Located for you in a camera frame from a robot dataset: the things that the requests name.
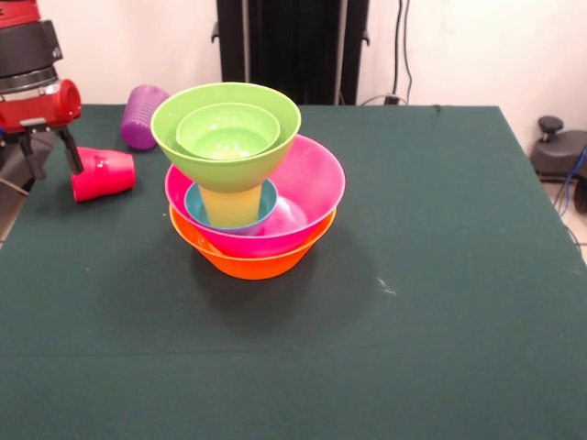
white wall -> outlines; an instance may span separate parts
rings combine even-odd
[[[215,0],[39,0],[85,103],[124,103],[141,83],[173,94],[221,80],[218,41],[210,43]]]
[[[371,0],[371,46],[363,47],[359,99],[393,80],[397,0]],[[215,0],[40,0],[86,103],[122,103],[139,83],[170,93],[220,81],[210,44]],[[587,2],[412,0],[412,104],[500,105],[527,149],[536,120],[551,113],[587,128]],[[402,73],[399,93],[404,94]]]
[[[396,0],[371,0],[360,99],[391,91]],[[412,0],[412,104],[499,105],[524,149],[537,119],[587,128],[587,2]],[[402,74],[405,94],[406,76]]]

orange bowl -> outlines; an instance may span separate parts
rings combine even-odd
[[[196,248],[198,252],[226,275],[241,278],[242,280],[266,280],[282,275],[295,266],[332,226],[337,210],[335,209],[322,220],[314,232],[299,247],[285,254],[265,258],[229,257],[212,246],[198,232],[195,226],[185,220],[172,206],[169,207],[169,215],[173,228],[175,228],[180,237]]]

blue cable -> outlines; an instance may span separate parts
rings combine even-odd
[[[581,155],[579,156],[579,160],[577,160],[577,164],[572,169],[572,171],[569,173],[569,175],[567,176],[567,180],[565,181],[566,201],[565,201],[565,207],[562,210],[562,212],[560,213],[561,217],[564,216],[565,213],[567,212],[567,209],[569,209],[570,181],[572,181],[572,178],[574,177],[574,175],[577,174],[577,172],[581,169],[581,166],[582,166],[583,162],[585,161],[586,157],[587,157],[587,146],[585,146],[583,148],[583,151],[581,152]]]

blue bowl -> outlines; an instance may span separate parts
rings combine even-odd
[[[185,193],[185,210],[198,225],[214,229],[215,231],[233,234],[235,236],[254,236],[263,227],[269,216],[277,206],[277,188],[272,181],[267,179],[260,188],[259,217],[255,223],[239,227],[218,227],[210,225],[205,212],[202,194],[197,183],[192,184]]]

plastic bowl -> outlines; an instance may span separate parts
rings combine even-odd
[[[269,149],[279,137],[279,121],[248,104],[214,104],[195,110],[177,126],[176,140],[189,154],[234,160]]]
[[[345,175],[337,158],[301,135],[270,179],[279,194],[277,207],[256,236],[226,234],[191,220],[183,201],[192,181],[173,166],[165,178],[165,192],[173,208],[222,253],[263,258],[297,248],[338,206],[345,190]]]
[[[282,275],[293,268],[308,250],[318,241],[332,226],[337,215],[336,209],[322,220],[314,232],[307,237],[305,242],[295,250],[281,255],[267,258],[235,258],[222,254],[215,249],[205,237],[189,222],[187,222],[170,205],[170,219],[173,227],[183,240],[192,245],[208,261],[219,270],[231,277],[243,280],[266,280]]]
[[[215,231],[235,234],[237,236],[253,236],[260,231],[273,210],[275,210],[275,206],[277,205],[277,188],[275,188],[275,185],[269,179],[263,182],[259,203],[259,219],[255,223],[240,227],[218,227],[211,225],[204,208],[202,194],[196,183],[187,190],[184,203],[185,210],[194,222],[200,226],[206,226]]]
[[[210,160],[181,152],[177,126],[188,114],[212,104],[241,103],[261,107],[274,115],[280,135],[272,148],[243,159]],[[208,84],[175,94],[161,104],[151,119],[151,131],[169,160],[194,182],[218,193],[238,193],[260,185],[290,150],[302,123],[297,105],[268,87],[243,82]]]

